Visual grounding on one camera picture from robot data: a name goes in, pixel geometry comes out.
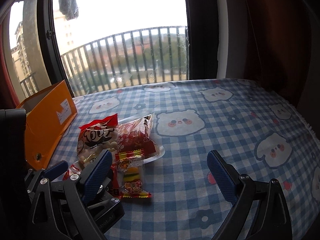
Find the red peanut snack bag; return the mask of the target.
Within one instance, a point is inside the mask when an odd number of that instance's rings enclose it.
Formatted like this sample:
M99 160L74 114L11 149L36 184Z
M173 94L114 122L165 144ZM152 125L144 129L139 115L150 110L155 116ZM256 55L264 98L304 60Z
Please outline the red peanut snack bag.
M115 157L118 152L118 115L96 119L80 127L77 143L78 161L74 162L63 176L66 180L73 174L80 174L93 163L103 150Z

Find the orange cardboard box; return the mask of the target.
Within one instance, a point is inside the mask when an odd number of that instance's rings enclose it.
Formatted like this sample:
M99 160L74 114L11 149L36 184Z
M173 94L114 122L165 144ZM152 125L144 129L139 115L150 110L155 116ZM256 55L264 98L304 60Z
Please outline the orange cardboard box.
M58 143L77 115L66 82L61 81L33 94L17 108L24 109L27 114L26 161L35 170L47 168Z

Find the burger gummy candy packet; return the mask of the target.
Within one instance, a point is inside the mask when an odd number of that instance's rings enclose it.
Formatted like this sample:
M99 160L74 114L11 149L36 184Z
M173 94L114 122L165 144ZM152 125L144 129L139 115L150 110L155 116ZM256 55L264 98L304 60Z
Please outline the burger gummy candy packet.
M122 198L151 198L144 190L144 151L142 149L116 154L119 193Z

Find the clear red vacuum food pack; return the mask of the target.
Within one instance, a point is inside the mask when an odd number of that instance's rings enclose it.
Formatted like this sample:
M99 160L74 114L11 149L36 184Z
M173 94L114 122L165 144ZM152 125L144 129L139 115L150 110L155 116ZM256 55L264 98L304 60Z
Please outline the clear red vacuum food pack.
M118 152L141 150L144 163L161 158L165 149L152 134L154 113L142 112L118 121Z

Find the blue checkered bear tablecloth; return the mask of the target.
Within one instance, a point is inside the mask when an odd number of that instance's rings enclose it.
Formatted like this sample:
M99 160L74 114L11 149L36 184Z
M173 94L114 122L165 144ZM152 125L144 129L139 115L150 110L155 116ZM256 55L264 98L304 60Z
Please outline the blue checkered bear tablecloth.
M253 81L222 79L127 87L74 99L78 114L51 164L77 159L80 126L117 114L153 114L163 157L146 164L150 199L123 201L107 239L211 239L231 209L207 166L217 150L239 173L277 179L301 239L319 214L319 140L284 98Z

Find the balcony metal railing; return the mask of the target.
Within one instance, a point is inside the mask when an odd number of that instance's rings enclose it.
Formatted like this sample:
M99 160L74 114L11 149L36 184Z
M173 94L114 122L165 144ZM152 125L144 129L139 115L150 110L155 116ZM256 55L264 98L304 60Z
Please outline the balcony metal railing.
M75 96L189 78L188 28L151 27L102 37L61 55Z

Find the black window frame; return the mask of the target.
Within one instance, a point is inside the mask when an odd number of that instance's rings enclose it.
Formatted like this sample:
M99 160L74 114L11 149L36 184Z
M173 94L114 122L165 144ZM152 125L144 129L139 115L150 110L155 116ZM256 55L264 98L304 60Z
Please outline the black window frame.
M41 46L48 50L45 62L50 77L71 86L61 55L80 45L126 31L163 27L188 28L189 78L217 76L216 0L76 0L79 16L67 21L59 0L40 0Z

